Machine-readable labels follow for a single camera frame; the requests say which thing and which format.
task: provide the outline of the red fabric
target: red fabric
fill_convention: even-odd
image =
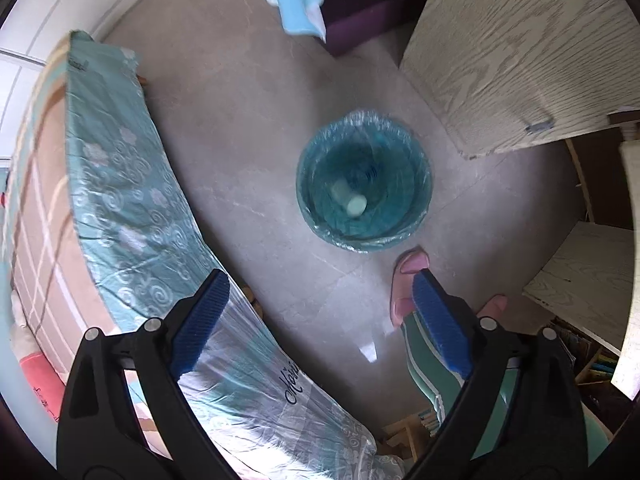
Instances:
[[[60,418],[65,385],[56,371],[42,352],[36,352],[21,359],[20,367],[44,409],[57,422]]]

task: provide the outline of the gray floor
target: gray floor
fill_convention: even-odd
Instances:
[[[425,405],[388,322],[398,254],[422,245],[449,293],[479,308],[504,292],[508,328],[535,330],[548,313],[519,293],[584,209],[564,143],[463,160],[397,69],[409,34],[333,59],[286,36],[265,0],[143,0],[108,38],[142,59],[151,115],[207,241],[254,289],[283,348],[374,432]],[[316,238],[294,188],[314,132],[357,107],[411,126],[434,175],[420,230],[374,254]]]

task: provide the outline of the blue gripper pad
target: blue gripper pad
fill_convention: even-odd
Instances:
[[[470,342],[447,306],[446,293],[438,287],[439,284],[431,283],[424,273],[416,274],[413,285],[415,307],[444,365],[467,380],[473,369]]]
[[[229,278],[219,272],[196,302],[172,341],[169,371],[177,381],[193,370],[229,300]]]

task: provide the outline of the pink slipper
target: pink slipper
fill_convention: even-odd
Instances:
[[[496,294],[480,309],[478,317],[489,316],[498,321],[505,308],[507,308],[507,297],[504,294]]]
[[[429,268],[429,255],[422,249],[414,249],[398,258],[391,281],[391,305],[389,315],[394,328],[415,310],[413,291],[414,276]]]

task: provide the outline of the blue trash bag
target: blue trash bag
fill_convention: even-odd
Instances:
[[[322,128],[298,163],[302,216],[323,240],[368,253],[408,238],[427,214],[431,170],[399,123],[357,110]]]

